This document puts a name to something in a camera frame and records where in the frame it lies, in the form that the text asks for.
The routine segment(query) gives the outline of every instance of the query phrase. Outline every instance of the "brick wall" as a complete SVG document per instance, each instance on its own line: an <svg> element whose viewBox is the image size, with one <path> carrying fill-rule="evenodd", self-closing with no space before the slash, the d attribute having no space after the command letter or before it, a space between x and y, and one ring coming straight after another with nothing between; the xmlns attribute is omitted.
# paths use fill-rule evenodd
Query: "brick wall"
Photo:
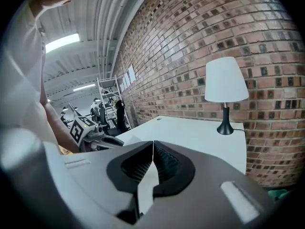
<svg viewBox="0 0 305 229"><path fill-rule="evenodd" d="M132 64L123 92L132 124L158 115L222 119L204 100L205 65L233 56L250 98L231 103L243 122L247 174L265 187L297 181L305 162L305 55L279 0L145 0L120 48L115 74Z"/></svg>

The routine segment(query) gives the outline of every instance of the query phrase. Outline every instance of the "white lampshade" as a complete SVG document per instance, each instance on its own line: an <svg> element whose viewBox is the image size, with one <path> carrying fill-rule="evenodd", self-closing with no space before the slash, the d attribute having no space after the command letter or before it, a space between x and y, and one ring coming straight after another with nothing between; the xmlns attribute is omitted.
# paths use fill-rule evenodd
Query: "white lampshade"
<svg viewBox="0 0 305 229"><path fill-rule="evenodd" d="M244 77L234 57L208 62L205 85L204 98L210 102L238 102L249 97Z"/></svg>

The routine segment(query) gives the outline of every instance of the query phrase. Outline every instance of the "person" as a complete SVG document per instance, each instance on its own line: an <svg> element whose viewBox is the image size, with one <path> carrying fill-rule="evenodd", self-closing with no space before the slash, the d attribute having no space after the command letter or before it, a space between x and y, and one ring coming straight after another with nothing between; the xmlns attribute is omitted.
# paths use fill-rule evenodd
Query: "person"
<svg viewBox="0 0 305 229"><path fill-rule="evenodd" d="M90 109L90 114L91 114L91 120L94 122L97 122L96 115L95 115L93 108Z"/></svg>
<svg viewBox="0 0 305 229"><path fill-rule="evenodd" d="M127 128L125 126L125 119L124 119L124 114L125 114L125 104L122 100L119 100L115 104L116 110L116 115L117 115L117 128L121 133L127 132Z"/></svg>
<svg viewBox="0 0 305 229"><path fill-rule="evenodd" d="M0 48L0 124L28 129L41 141L78 153L76 142L48 102L44 90L46 55L36 26L37 19L46 10L69 1L26 0L8 25Z"/></svg>
<svg viewBox="0 0 305 229"><path fill-rule="evenodd" d="M66 127L69 128L68 121L64 118L65 114L66 114L65 112L61 112L61 121L66 125Z"/></svg>
<svg viewBox="0 0 305 229"><path fill-rule="evenodd" d="M95 98L93 100L93 103L90 106L90 112L94 113L94 115L96 117L96 122L100 122L101 117L100 117L99 105L97 104L97 100L98 100L98 98Z"/></svg>

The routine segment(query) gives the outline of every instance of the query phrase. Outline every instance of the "ceiling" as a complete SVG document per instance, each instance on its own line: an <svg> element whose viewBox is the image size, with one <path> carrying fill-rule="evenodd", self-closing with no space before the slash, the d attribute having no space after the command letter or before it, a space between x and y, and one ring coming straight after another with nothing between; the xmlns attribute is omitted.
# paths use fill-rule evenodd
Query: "ceiling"
<svg viewBox="0 0 305 229"><path fill-rule="evenodd" d="M44 84L55 106L94 94L97 87L73 89L109 78L122 38L144 0L73 0L46 11L37 25L45 43L78 33L80 42L55 49L46 56Z"/></svg>

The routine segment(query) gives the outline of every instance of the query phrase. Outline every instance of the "black lamp base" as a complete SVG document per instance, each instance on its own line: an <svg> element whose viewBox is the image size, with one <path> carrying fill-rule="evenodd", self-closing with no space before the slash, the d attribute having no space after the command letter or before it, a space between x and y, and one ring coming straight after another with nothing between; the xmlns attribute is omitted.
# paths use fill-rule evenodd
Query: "black lamp base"
<svg viewBox="0 0 305 229"><path fill-rule="evenodd" d="M229 121L229 107L224 107L224 117L223 121L220 124L219 127L217 127L217 132L222 135L231 135L234 131L234 129L231 127L230 121Z"/></svg>

